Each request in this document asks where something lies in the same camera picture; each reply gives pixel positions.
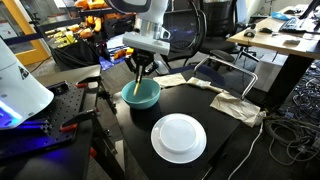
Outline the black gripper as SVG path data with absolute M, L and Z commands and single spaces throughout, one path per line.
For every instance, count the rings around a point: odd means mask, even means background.
M 133 53 L 125 58 L 125 62 L 130 71 L 135 73 L 135 82 L 139 84 L 143 75 L 149 75 L 159 67 L 154 61 L 154 53 L 141 49 L 134 49 Z

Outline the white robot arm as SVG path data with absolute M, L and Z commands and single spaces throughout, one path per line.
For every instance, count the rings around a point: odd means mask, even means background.
M 154 65 L 146 70 L 146 67 L 154 61 L 154 55 L 169 54 L 170 44 L 166 39 L 169 39 L 171 34 L 162 27 L 168 0 L 105 0 L 105 2 L 119 13 L 135 13 L 140 20 L 139 32 L 126 32 L 122 39 L 125 45 L 134 49 L 131 58 L 136 67 L 133 67 L 130 61 L 127 64 L 136 74 L 136 82 L 140 83 L 144 75 L 150 74 L 157 68 Z

